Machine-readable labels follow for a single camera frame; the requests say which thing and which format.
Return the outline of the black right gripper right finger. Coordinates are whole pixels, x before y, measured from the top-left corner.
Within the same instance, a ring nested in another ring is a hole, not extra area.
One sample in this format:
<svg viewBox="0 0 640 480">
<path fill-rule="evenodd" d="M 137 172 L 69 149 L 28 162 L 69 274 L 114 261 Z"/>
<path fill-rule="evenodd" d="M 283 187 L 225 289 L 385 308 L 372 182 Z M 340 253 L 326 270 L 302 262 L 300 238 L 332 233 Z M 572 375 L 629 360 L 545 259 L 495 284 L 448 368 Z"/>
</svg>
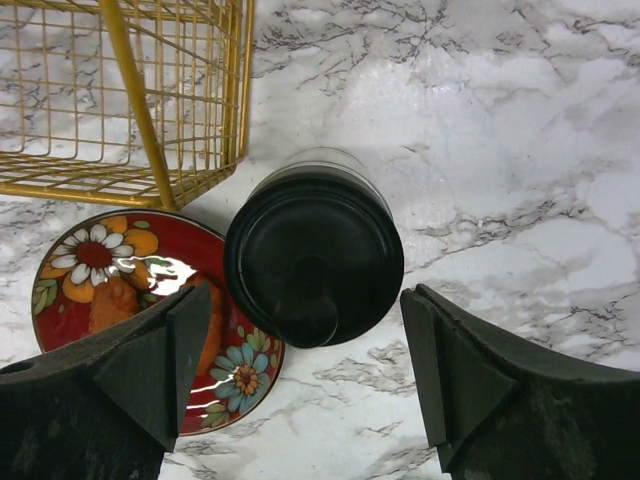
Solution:
<svg viewBox="0 0 640 480">
<path fill-rule="evenodd" d="M 635 479 L 639 376 L 564 355 L 419 285 L 400 298 L 428 443 L 454 479 Z"/>
</svg>

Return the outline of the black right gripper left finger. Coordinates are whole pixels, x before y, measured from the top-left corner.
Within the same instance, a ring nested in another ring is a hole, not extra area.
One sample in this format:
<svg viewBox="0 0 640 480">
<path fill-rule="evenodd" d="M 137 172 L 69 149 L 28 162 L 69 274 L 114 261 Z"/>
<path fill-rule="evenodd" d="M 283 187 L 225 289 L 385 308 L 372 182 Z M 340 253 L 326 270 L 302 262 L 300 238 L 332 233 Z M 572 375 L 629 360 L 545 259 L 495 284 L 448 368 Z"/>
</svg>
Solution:
<svg viewBox="0 0 640 480">
<path fill-rule="evenodd" d="M 212 313 L 205 284 L 1 370 L 4 479 L 155 479 Z"/>
</svg>

